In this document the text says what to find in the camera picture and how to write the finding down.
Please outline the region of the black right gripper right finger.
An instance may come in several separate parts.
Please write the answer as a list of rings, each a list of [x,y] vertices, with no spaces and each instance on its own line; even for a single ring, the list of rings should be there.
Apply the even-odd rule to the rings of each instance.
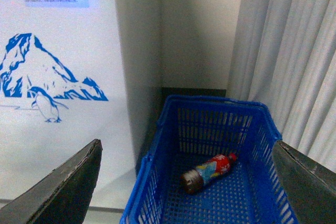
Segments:
[[[335,223],[335,173],[283,141],[272,158],[298,222]]]

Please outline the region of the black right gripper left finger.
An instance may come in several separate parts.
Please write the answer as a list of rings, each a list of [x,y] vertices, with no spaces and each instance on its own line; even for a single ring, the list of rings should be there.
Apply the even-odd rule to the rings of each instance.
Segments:
[[[95,139],[4,207],[1,223],[83,223],[100,170]]]

